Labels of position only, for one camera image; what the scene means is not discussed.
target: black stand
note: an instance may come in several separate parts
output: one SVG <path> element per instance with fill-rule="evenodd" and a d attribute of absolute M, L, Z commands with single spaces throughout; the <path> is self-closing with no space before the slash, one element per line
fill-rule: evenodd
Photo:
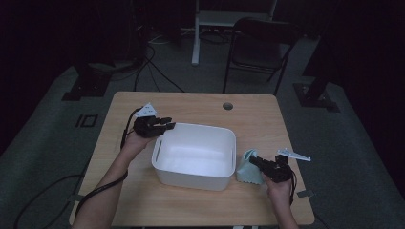
<path fill-rule="evenodd" d="M 328 84 L 327 80 L 316 78 L 312 84 L 292 84 L 295 93 L 298 96 L 301 106 L 326 108 L 328 112 L 340 113 L 336 103 L 330 100 L 325 88 Z"/>
<path fill-rule="evenodd" d="M 110 74 L 94 73 L 86 64 L 75 66 L 78 78 L 69 93 L 63 95 L 62 101 L 79 101 L 81 97 L 102 97 L 110 82 Z"/>

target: handheld controller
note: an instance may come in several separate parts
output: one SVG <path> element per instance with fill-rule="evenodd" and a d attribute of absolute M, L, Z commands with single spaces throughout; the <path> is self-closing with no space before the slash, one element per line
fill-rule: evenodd
<path fill-rule="evenodd" d="M 251 156 L 249 162 L 259 167 L 273 182 L 279 183 L 292 178 L 292 170 L 288 165 L 288 157 L 278 155 L 275 161 L 269 161 L 259 156 Z"/>

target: chair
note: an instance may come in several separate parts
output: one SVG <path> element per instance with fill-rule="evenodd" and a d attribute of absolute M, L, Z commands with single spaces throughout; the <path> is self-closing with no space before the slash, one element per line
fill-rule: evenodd
<path fill-rule="evenodd" d="M 287 22 L 266 21 L 252 17 L 238 20 L 232 30 L 223 94 L 226 90 L 229 69 L 269 73 L 267 82 L 281 70 L 274 90 L 276 95 L 289 53 L 300 37 L 298 27 Z"/>

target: white container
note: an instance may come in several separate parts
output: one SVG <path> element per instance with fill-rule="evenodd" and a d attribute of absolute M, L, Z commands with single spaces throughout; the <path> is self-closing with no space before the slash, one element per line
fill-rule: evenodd
<path fill-rule="evenodd" d="M 222 191 L 236 167 L 236 136 L 225 128 L 176 123 L 155 144 L 152 164 L 167 185 Z"/>

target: person's right hand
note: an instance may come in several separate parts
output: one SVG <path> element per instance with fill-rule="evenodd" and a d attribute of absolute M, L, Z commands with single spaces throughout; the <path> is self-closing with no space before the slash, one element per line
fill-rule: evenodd
<path fill-rule="evenodd" d="M 263 180 L 267 185 L 267 196 L 273 203 L 273 207 L 288 207 L 291 193 L 291 179 L 275 183 L 268 176 L 262 173 Z"/>

